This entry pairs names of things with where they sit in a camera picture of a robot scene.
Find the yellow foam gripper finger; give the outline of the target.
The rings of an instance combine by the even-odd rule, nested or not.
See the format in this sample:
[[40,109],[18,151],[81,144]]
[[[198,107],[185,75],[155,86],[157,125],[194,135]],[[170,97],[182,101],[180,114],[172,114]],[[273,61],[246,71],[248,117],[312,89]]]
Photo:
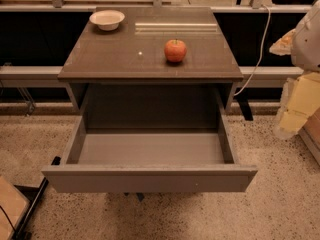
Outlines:
[[285,35],[283,35],[271,45],[271,47],[269,48],[269,52],[279,56],[290,55],[294,34],[294,29],[288,31]]
[[288,78],[283,86],[280,108],[275,119],[275,136],[285,140],[297,135],[319,108],[319,73],[303,74],[296,80]]

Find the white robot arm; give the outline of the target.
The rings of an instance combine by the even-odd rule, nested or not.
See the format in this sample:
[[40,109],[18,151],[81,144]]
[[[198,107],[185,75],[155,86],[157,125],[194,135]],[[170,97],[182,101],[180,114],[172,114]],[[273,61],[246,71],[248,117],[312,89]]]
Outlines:
[[269,52],[290,55],[292,64],[303,70],[296,80],[288,79],[284,84],[276,115],[274,134],[289,139],[320,108],[320,1]]

